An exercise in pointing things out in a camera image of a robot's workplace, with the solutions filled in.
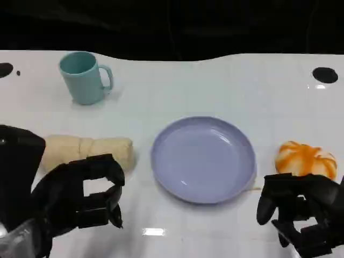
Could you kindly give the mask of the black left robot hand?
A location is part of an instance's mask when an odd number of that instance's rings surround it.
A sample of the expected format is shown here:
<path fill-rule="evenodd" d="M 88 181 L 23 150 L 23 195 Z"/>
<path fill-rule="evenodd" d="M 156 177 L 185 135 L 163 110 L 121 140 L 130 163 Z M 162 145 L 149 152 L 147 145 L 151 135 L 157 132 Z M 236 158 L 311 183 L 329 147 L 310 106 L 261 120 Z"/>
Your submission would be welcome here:
<path fill-rule="evenodd" d="M 105 178 L 112 187 L 104 192 L 84 195 L 86 180 Z M 119 200 L 125 175 L 111 154 L 60 164 L 37 184 L 31 193 L 38 210 L 40 246 L 36 256 L 49 257 L 54 237 L 75 228 L 89 228 L 111 223 L 122 228 Z"/>

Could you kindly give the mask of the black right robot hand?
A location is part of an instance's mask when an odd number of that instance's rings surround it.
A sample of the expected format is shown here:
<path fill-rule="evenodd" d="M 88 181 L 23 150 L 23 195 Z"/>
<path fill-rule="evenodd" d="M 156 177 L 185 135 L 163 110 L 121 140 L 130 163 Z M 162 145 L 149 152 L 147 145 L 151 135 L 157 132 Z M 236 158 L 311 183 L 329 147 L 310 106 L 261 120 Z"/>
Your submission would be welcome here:
<path fill-rule="evenodd" d="M 267 175 L 257 205 L 259 225 L 271 222 L 283 248 L 300 257 L 331 254 L 343 245 L 343 183 L 322 175 Z"/>

